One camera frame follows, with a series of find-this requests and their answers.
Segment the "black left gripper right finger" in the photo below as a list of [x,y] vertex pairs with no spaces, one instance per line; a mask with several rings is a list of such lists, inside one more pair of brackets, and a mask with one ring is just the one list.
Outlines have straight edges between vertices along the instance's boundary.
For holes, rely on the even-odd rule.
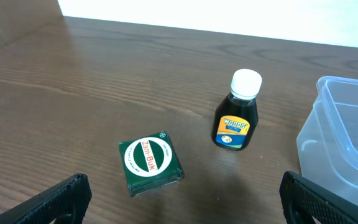
[[279,193],[288,224],[358,223],[357,205],[295,172],[284,173]]

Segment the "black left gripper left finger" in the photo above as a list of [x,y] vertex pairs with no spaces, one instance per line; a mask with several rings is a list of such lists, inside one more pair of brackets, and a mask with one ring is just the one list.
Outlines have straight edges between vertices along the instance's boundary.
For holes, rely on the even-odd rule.
[[0,214],[0,224],[81,224],[91,198],[87,175],[78,173]]

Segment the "clear plastic container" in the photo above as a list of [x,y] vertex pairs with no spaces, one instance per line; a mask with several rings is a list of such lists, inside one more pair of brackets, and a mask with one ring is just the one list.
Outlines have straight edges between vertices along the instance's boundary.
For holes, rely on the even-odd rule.
[[296,144],[301,174],[358,206],[358,80],[325,76]]

